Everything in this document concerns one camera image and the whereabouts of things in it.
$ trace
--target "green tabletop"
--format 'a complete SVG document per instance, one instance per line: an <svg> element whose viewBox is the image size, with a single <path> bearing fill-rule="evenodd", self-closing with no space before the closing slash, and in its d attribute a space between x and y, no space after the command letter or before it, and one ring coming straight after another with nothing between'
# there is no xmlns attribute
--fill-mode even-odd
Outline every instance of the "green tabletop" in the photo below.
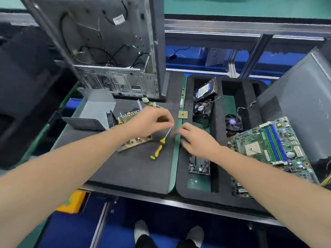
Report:
<svg viewBox="0 0 331 248"><path fill-rule="evenodd" d="M20 0L0 8L25 9ZM166 14L331 19L331 0L164 0Z"/></svg>

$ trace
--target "green ram slot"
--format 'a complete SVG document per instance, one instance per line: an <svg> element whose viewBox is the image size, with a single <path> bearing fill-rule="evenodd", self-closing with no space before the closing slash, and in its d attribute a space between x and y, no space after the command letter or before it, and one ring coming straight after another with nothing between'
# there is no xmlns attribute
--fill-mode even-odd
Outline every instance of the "green ram slot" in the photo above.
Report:
<svg viewBox="0 0 331 248"><path fill-rule="evenodd" d="M269 150L270 150L270 153L271 153L271 159L272 159L273 162L275 162L276 161L276 157L275 157L275 154L273 154L273 151L272 151L272 148L271 148L271 144L270 144L269 139L268 139L268 136L267 136L267 132L265 131L264 128L262 128L262 133L264 134L265 140L266 140L266 142L268 144L268 147L269 147Z"/></svg>
<svg viewBox="0 0 331 248"><path fill-rule="evenodd" d="M267 128L267 130L268 130L268 132L269 132L269 134L270 134L270 136L271 136L271 138L272 138L273 144L275 145L275 148L276 148L276 150L277 150L277 153L278 153L279 159L280 159L281 161L285 161L285 160L283 160L284 158L283 158L283 156L282 156L282 154L281 154L281 152L280 152L280 149L279 149L279 147L278 147L278 144L277 144L277 142L276 142L275 136L273 135L273 132L272 132L270 126L267 126L266 128Z"/></svg>

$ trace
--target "screwdriver handle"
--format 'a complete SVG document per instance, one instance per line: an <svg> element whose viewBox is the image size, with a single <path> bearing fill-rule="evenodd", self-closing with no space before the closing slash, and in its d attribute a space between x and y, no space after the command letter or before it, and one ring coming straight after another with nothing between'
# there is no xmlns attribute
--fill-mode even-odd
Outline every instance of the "screwdriver handle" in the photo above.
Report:
<svg viewBox="0 0 331 248"><path fill-rule="evenodd" d="M166 138L161 139L160 142L161 142L161 144L160 144L159 148L155 152L153 152L153 154L151 155L151 159L153 159L153 160L155 160L159 156L159 153L162 150L163 145L166 143Z"/></svg>

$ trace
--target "shoe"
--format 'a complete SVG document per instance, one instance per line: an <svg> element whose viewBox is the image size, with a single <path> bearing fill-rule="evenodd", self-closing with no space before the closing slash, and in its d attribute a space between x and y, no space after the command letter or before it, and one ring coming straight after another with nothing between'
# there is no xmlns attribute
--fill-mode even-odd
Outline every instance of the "shoe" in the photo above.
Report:
<svg viewBox="0 0 331 248"><path fill-rule="evenodd" d="M204 230L200 226L194 226L189 233L187 234L186 239L191 239L196 247L201 247L202 242L204 241Z"/></svg>
<svg viewBox="0 0 331 248"><path fill-rule="evenodd" d="M144 234L149 236L147 224L145 223L145 221L139 220L134 225L134 242L137 243L138 238Z"/></svg>

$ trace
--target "chip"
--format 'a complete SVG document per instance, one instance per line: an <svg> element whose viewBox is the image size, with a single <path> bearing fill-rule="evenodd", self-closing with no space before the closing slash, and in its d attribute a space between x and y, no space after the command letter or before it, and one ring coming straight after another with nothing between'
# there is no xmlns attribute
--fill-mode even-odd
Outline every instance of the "chip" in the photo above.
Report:
<svg viewBox="0 0 331 248"><path fill-rule="evenodd" d="M188 117L188 112L187 111L181 110L181 111L178 112L178 118L187 119L187 117Z"/></svg>

